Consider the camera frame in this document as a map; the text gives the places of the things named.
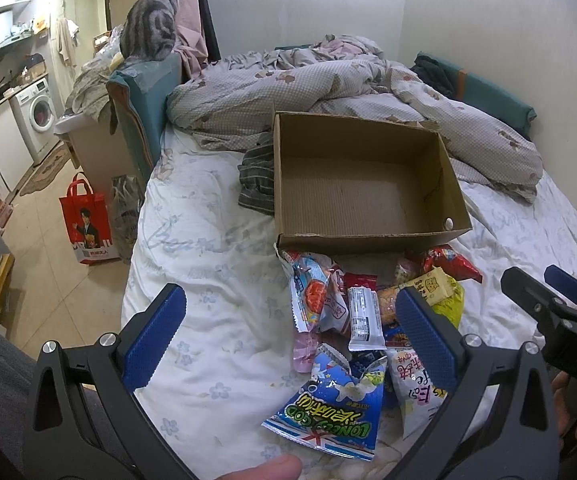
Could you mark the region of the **person's left hand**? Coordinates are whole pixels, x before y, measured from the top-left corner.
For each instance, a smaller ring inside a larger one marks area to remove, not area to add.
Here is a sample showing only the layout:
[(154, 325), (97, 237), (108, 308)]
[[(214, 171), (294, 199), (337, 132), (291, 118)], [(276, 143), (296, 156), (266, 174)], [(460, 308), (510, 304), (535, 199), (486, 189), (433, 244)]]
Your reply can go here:
[(297, 480), (302, 471), (302, 461), (295, 455), (285, 454), (256, 467), (229, 472), (218, 480)]

